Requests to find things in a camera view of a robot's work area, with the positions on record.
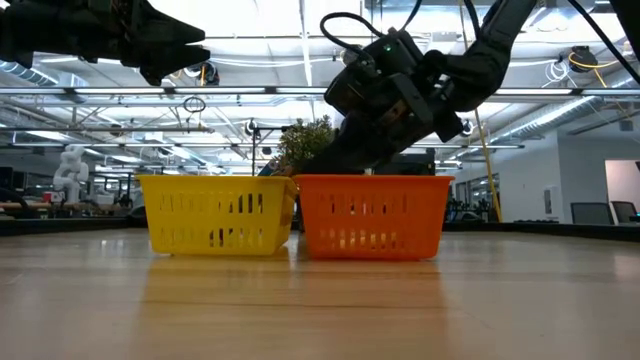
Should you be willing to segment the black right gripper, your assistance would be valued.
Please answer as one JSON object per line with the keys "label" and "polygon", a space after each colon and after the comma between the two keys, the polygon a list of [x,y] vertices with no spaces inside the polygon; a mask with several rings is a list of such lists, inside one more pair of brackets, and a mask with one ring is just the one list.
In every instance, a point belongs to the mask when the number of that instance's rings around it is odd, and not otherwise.
{"label": "black right gripper", "polygon": [[447,142],[463,132],[438,75],[382,75],[364,61],[348,65],[324,94],[344,120],[334,140],[300,174],[432,174],[433,150],[403,154],[436,134]]}

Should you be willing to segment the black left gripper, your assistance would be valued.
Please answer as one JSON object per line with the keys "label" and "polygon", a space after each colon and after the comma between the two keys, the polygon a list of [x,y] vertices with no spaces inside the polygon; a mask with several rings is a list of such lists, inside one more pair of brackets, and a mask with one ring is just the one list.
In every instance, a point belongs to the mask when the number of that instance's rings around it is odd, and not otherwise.
{"label": "black left gripper", "polygon": [[[104,58],[136,66],[150,85],[206,62],[210,51],[196,43],[205,32],[155,9],[148,0],[29,0],[29,50]],[[155,48],[135,57],[135,46]]]}

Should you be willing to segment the green potted plant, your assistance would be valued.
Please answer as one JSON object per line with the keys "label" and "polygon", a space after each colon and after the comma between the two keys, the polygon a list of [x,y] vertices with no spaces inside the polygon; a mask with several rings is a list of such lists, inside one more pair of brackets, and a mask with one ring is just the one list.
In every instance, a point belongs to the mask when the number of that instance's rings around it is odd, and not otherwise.
{"label": "green potted plant", "polygon": [[334,139],[334,127],[328,115],[305,121],[298,118],[279,139],[276,173],[293,176]]}

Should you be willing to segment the orange plastic basket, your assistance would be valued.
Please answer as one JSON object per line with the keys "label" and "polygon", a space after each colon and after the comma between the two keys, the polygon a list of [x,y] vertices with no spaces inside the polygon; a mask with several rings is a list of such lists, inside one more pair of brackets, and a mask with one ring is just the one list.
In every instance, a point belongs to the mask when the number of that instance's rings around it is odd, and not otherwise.
{"label": "orange plastic basket", "polygon": [[432,175],[296,176],[309,256],[435,257],[453,180]]}

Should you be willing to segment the white robot figure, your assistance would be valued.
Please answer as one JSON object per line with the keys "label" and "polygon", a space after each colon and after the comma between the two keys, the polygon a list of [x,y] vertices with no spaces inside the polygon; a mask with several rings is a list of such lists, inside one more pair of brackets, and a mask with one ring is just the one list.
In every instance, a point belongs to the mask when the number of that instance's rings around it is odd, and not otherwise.
{"label": "white robot figure", "polygon": [[55,191],[65,192],[66,203],[78,203],[81,183],[89,177],[89,166],[82,161],[85,148],[80,145],[67,145],[60,154],[60,165],[53,176]]}

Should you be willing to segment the yellow plastic basket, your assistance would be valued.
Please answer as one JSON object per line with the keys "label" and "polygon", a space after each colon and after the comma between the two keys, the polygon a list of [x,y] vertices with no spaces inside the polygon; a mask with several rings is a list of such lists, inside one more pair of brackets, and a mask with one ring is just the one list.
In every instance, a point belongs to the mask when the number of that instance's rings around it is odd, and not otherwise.
{"label": "yellow plastic basket", "polygon": [[139,175],[151,248],[173,255],[270,256],[288,240],[289,177]]}

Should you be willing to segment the black office chair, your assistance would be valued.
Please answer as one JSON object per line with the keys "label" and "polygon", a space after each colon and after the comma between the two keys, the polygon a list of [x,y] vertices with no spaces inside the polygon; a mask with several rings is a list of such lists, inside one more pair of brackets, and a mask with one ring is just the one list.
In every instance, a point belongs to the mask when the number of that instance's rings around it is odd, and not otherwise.
{"label": "black office chair", "polygon": [[574,202],[571,215],[574,224],[614,225],[610,206],[603,202]]}
{"label": "black office chair", "polygon": [[611,205],[619,224],[640,224],[640,212],[632,202],[612,201]]}

